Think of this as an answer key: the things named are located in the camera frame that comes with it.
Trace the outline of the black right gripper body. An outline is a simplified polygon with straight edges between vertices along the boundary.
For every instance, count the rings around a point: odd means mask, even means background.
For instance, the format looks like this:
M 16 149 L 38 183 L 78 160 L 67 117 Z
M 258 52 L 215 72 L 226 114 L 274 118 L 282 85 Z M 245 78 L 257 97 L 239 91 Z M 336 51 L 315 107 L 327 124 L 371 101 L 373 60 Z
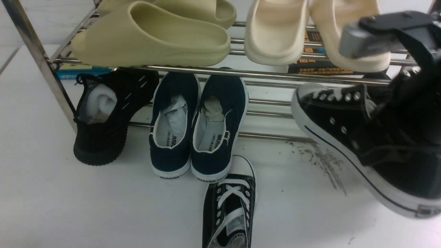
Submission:
M 417 11 L 363 17 L 358 24 L 370 33 L 395 35 L 420 71 L 392 80 L 372 119 L 355 130 L 355 154 L 362 165 L 439 156 L 440 24 Z

